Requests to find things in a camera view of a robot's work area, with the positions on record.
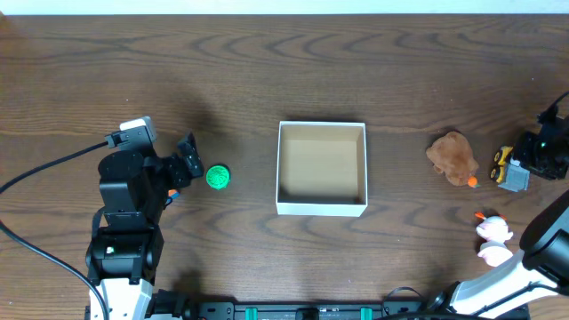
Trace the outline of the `green round plastic toy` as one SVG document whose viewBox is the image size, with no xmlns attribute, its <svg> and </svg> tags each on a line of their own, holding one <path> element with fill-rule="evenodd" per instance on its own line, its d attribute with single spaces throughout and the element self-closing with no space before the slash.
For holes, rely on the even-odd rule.
<svg viewBox="0 0 569 320">
<path fill-rule="evenodd" d="M 205 178 L 211 188 L 221 190 L 226 188 L 231 181 L 230 170 L 224 164 L 216 164 L 208 169 Z"/>
</svg>

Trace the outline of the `yellow grey toy truck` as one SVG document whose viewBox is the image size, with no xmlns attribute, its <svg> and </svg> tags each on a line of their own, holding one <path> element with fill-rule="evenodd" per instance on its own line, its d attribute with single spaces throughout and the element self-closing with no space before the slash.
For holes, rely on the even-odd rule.
<svg viewBox="0 0 569 320">
<path fill-rule="evenodd" d="M 529 186 L 530 172 L 513 158 L 513 149 L 511 146 L 503 146 L 496 152 L 489 178 L 499 188 L 511 192 L 526 191 Z"/>
</svg>

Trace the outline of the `colourful puzzle cube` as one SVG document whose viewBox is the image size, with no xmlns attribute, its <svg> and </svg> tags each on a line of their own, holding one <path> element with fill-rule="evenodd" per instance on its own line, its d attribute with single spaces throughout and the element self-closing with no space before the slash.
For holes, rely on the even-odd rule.
<svg viewBox="0 0 569 320">
<path fill-rule="evenodd" d="M 171 189 L 168 191 L 168 196 L 172 199 L 177 198 L 180 195 L 180 192 L 176 189 Z"/>
</svg>

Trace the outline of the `white cardboard box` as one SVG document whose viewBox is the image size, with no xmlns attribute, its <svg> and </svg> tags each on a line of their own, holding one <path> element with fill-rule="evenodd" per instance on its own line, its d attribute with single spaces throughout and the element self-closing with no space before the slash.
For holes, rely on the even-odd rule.
<svg viewBox="0 0 569 320">
<path fill-rule="evenodd" d="M 366 147 L 364 123 L 280 122 L 277 213 L 361 216 L 368 206 Z"/>
</svg>

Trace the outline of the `brown plush toy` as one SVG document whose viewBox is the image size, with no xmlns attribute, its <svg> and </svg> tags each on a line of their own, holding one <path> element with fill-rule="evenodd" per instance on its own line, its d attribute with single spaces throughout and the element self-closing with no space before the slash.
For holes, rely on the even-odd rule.
<svg viewBox="0 0 569 320">
<path fill-rule="evenodd" d="M 478 187 L 476 172 L 479 164 L 468 140 L 461 133 L 448 132 L 435 140 L 426 149 L 426 156 L 435 172 L 443 174 L 455 187 Z"/>
</svg>

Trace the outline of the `pink white plush toy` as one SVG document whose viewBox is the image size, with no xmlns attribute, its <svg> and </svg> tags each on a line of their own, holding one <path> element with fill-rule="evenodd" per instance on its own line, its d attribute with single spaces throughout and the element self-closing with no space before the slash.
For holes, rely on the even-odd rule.
<svg viewBox="0 0 569 320">
<path fill-rule="evenodd" d="M 513 232 L 501 215 L 485 216 L 482 212 L 476 212 L 475 216 L 481 220 L 476 227 L 477 235 L 485 240 L 480 245 L 477 256 L 488 266 L 498 267 L 513 256 L 505 245 L 513 237 Z"/>
</svg>

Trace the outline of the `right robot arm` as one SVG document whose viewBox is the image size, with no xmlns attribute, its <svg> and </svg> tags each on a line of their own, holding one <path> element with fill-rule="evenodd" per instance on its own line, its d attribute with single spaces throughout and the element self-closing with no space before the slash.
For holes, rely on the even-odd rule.
<svg viewBox="0 0 569 320">
<path fill-rule="evenodd" d="M 524 132 L 512 146 L 495 154 L 491 180 L 511 191 L 524 190 L 531 175 L 561 180 L 568 172 L 568 120 L 550 110 L 538 117 L 541 130 Z M 512 309 L 547 296 L 568 293 L 568 195 L 562 194 L 538 214 L 511 252 L 512 237 L 501 216 L 485 217 L 477 227 L 484 238 L 479 256 L 492 270 L 479 278 L 458 282 L 433 298 L 427 310 L 433 317 L 468 315 L 494 319 Z"/>
</svg>

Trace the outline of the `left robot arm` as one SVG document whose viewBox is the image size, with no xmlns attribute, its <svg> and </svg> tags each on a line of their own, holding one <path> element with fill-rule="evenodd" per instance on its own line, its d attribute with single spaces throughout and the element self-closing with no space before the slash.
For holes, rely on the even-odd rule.
<svg viewBox="0 0 569 320">
<path fill-rule="evenodd" d="M 104 205 L 93 217 L 85 257 L 95 287 L 86 318 L 196 319 L 198 305 L 186 295 L 154 289 L 162 212 L 174 190 L 204 174 L 194 136 L 165 157 L 156 154 L 144 127 L 113 132 L 106 141 L 115 151 L 98 167 Z"/>
</svg>

